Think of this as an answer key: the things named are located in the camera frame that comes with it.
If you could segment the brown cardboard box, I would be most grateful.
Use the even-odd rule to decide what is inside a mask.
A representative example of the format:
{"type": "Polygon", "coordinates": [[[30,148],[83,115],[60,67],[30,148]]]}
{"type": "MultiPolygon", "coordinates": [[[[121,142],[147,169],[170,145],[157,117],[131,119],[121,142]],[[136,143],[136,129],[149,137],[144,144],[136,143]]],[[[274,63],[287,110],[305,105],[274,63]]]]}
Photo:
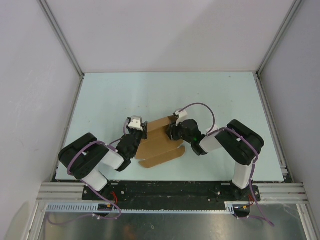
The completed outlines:
{"type": "Polygon", "coordinates": [[[150,169],[185,154],[184,141],[174,141],[167,136],[167,130],[174,120],[174,116],[167,116],[147,124],[147,139],[141,141],[135,155],[142,167],[150,169]]]}

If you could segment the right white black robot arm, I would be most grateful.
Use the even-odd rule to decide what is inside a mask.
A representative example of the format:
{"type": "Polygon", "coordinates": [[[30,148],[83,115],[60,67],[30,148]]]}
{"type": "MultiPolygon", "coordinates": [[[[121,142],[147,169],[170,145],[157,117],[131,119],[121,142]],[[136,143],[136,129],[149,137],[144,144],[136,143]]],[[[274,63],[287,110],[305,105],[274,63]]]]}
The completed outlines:
{"type": "Polygon", "coordinates": [[[216,189],[232,200],[242,201],[248,196],[253,183],[255,164],[265,145],[263,138],[256,132],[234,119],[227,126],[202,133],[194,119],[169,124],[165,131],[172,141],[183,140],[190,144],[197,156],[204,156],[223,148],[233,160],[235,168],[230,187],[227,190],[216,189]]]}

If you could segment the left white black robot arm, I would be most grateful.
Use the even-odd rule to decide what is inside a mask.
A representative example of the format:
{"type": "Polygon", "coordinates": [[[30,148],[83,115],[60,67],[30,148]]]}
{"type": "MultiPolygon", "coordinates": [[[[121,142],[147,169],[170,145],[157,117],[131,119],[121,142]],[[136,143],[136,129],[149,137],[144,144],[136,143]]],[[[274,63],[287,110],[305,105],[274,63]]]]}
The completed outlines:
{"type": "Polygon", "coordinates": [[[148,137],[148,122],[132,116],[127,118],[124,133],[116,147],[99,141],[92,133],[87,133],[64,147],[58,159],[67,168],[67,174],[93,188],[93,194],[100,200],[110,196],[108,179],[99,171],[100,165],[117,172],[124,171],[136,157],[142,140],[148,137]]]}

